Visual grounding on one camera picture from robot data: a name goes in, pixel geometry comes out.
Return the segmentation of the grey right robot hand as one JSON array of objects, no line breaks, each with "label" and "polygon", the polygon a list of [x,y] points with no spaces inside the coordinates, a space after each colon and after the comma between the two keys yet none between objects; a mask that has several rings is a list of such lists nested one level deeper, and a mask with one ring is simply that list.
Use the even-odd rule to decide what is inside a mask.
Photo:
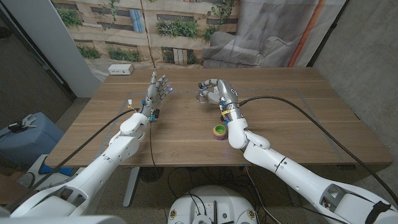
[{"label": "grey right robot hand", "polygon": [[218,105],[225,121],[243,118],[238,106],[238,93],[226,80],[209,79],[199,83],[198,86],[197,102],[212,102]]}]

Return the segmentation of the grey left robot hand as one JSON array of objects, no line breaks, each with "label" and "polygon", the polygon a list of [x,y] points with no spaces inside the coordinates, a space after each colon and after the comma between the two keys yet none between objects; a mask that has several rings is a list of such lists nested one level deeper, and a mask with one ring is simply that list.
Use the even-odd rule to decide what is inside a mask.
[{"label": "grey left robot hand", "polygon": [[141,114],[150,117],[160,107],[162,100],[173,90],[167,82],[166,75],[157,79],[157,72],[153,72]]}]

